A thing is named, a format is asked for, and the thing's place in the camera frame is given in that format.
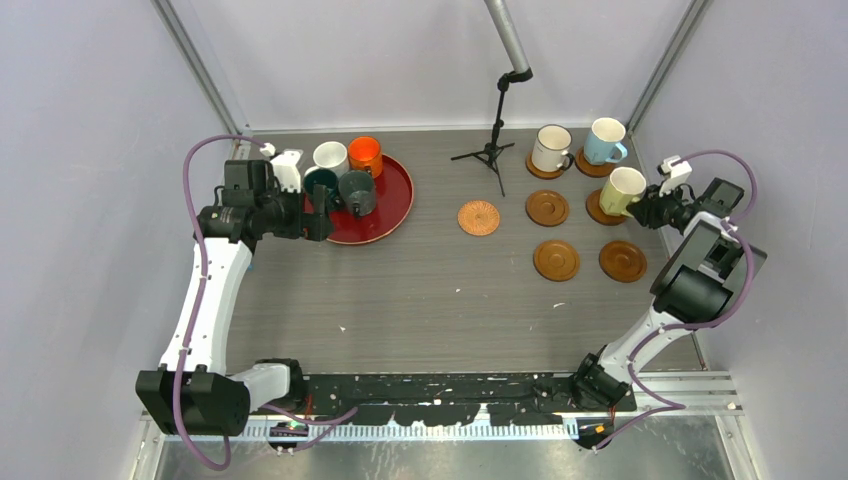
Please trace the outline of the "dark teal cup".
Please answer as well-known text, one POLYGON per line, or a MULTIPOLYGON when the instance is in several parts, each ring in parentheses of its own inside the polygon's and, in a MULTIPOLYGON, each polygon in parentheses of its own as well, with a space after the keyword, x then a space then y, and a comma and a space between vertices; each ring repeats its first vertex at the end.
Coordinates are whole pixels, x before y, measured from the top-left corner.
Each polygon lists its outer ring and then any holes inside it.
POLYGON ((314 195, 317 186, 321 186, 324 190, 325 205, 329 211, 336 211, 342 207, 342 200, 338 193, 338 176, 335 172, 317 166, 307 170, 303 178, 303 188, 312 205, 315 205, 314 195))

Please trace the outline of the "dark green cup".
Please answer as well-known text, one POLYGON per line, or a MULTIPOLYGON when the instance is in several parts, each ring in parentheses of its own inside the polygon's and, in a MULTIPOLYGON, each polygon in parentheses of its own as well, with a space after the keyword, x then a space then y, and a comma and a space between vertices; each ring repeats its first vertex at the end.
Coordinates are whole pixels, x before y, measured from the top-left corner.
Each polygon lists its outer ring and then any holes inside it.
POLYGON ((355 218, 371 214, 377 206, 374 178, 366 171, 350 170, 340 179, 338 193, 347 211, 355 218))

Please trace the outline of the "yellow mug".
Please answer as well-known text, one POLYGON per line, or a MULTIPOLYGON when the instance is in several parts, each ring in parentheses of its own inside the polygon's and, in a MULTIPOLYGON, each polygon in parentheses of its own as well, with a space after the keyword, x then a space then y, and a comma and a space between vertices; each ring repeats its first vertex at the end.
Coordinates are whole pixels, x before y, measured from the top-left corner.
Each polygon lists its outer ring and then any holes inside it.
POLYGON ((647 188, 643 174, 631 167, 617 167, 608 176, 603 186, 599 207, 609 216, 631 217, 628 207, 641 200, 647 188))

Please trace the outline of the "wooden coaster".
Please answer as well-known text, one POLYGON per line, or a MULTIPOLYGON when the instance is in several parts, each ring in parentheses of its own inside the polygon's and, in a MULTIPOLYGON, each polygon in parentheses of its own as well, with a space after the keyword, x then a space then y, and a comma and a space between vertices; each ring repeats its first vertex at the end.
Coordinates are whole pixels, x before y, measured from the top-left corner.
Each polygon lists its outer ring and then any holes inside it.
POLYGON ((642 250, 627 241, 611 241, 599 252, 601 270, 612 280, 633 283, 647 272, 648 262, 642 250))
POLYGON ((555 227, 567 220, 570 206, 561 194, 553 190, 538 190, 527 197, 525 212, 535 224, 555 227))
POLYGON ((575 166, 584 175, 591 178, 603 178, 611 174, 617 167, 616 163, 604 162, 600 165, 594 165, 588 162, 584 155, 584 149, 580 148, 576 155, 575 166))
POLYGON ((545 279, 565 282, 579 272, 581 261, 577 250, 563 240, 540 243, 533 252, 533 265, 545 279))
POLYGON ((533 163, 531 154, 528 154, 526 159, 525 159, 525 167, 527 168, 528 172, 531 175, 533 175, 536 178, 542 179, 542 180, 557 179, 557 178, 561 177, 569 169, 569 166, 563 166, 563 167, 558 168, 557 170, 551 171, 551 172, 540 170, 533 163))
POLYGON ((621 225, 628 220, 624 215, 608 215, 600 207, 601 189, 593 191, 586 199, 585 208, 588 215, 597 223, 604 226, 621 225))

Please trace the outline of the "orange cup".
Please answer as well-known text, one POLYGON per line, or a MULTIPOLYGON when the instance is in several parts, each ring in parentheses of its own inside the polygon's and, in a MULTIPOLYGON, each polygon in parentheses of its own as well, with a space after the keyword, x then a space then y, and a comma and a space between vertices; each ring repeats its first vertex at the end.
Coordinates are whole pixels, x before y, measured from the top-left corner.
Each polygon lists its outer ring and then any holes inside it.
POLYGON ((352 169, 369 173, 373 178, 382 174, 382 147, 376 138, 370 136, 357 137, 348 144, 347 152, 352 169))

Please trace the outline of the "red round tray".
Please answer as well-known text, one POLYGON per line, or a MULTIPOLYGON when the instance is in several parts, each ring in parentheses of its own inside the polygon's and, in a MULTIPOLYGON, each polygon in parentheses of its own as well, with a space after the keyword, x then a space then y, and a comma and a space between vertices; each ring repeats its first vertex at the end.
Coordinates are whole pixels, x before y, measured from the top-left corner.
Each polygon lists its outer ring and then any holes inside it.
MULTIPOLYGON (((393 157, 383 155, 383 172, 374 178, 377 206, 369 215, 355 218, 342 202, 329 217, 335 231, 327 240, 340 245, 362 245, 378 241, 396 230, 409 215, 414 202, 414 185, 405 167, 393 157)), ((308 198, 305 211, 313 212, 308 198)))

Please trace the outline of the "light blue mug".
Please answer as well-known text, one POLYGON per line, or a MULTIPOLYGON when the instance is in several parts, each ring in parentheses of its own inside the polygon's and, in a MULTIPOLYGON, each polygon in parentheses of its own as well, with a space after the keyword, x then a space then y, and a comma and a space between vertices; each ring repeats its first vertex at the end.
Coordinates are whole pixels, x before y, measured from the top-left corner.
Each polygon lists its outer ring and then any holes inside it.
POLYGON ((587 162, 590 165, 602 166, 624 160, 629 154, 623 144, 626 133, 625 125, 615 118, 596 119, 590 127, 583 147, 587 162))

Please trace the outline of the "white cup brown rim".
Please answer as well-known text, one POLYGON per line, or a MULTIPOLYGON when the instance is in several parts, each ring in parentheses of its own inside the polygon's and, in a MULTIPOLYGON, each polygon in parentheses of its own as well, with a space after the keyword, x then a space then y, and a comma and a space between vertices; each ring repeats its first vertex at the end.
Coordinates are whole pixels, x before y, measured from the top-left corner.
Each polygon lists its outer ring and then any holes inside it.
POLYGON ((572 135, 565 127, 544 125, 536 132, 532 161, 538 169, 547 172, 563 166, 569 166, 570 169, 575 161, 571 144, 572 135))

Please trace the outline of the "woven rattan coaster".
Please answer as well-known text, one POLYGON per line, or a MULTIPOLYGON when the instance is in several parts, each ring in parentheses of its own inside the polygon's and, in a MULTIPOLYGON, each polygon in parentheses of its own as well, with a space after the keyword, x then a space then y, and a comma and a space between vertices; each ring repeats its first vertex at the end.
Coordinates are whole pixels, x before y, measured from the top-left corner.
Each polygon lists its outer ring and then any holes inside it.
POLYGON ((457 213, 457 222, 461 230, 472 236, 488 236, 500 225, 498 209, 483 200, 472 200, 464 204, 457 213))

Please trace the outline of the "microphone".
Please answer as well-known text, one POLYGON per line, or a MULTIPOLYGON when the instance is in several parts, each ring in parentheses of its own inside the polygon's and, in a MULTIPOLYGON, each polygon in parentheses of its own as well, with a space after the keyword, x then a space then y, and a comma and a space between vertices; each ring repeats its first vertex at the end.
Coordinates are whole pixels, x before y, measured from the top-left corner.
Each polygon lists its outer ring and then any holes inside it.
POLYGON ((495 173, 501 195, 505 197, 506 194, 498 165, 498 158, 506 149, 514 146, 513 143, 503 145, 498 144, 501 130, 505 125, 503 120, 505 97, 511 85, 525 83, 531 80, 534 73, 529 60, 527 59, 514 20, 506 2, 504 0, 485 0, 484 3, 491 16, 512 69, 502 74, 496 82, 499 97, 489 141, 484 145, 482 150, 454 156, 451 158, 451 161, 468 158, 478 160, 489 170, 495 173))

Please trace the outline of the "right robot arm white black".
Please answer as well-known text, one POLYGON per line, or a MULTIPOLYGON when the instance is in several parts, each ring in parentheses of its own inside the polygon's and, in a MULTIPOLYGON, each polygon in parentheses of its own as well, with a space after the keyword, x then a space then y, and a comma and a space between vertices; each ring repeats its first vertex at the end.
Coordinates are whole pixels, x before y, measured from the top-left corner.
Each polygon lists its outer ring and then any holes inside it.
POLYGON ((626 209, 642 226, 671 226, 684 239, 653 281, 653 301, 637 323, 598 353, 589 353, 571 377, 571 397, 584 410, 616 406, 633 377, 677 339, 713 328, 733 315, 767 259, 742 242, 731 214, 742 187, 715 178, 695 200, 682 188, 661 195, 657 185, 626 209))

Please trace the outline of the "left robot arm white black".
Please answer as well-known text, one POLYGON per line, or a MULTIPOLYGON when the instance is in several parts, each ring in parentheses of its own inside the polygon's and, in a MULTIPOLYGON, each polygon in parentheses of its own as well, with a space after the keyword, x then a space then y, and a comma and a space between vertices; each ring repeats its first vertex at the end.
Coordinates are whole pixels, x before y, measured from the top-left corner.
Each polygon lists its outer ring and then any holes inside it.
POLYGON ((177 329, 159 365, 138 374, 135 390, 167 434, 235 436, 267 404, 284 414, 307 400, 294 359, 265 359, 230 375, 227 338, 237 294, 257 243, 277 238, 322 241, 333 231, 327 210, 306 210, 296 154, 229 160, 215 202, 195 217, 192 278, 177 329))

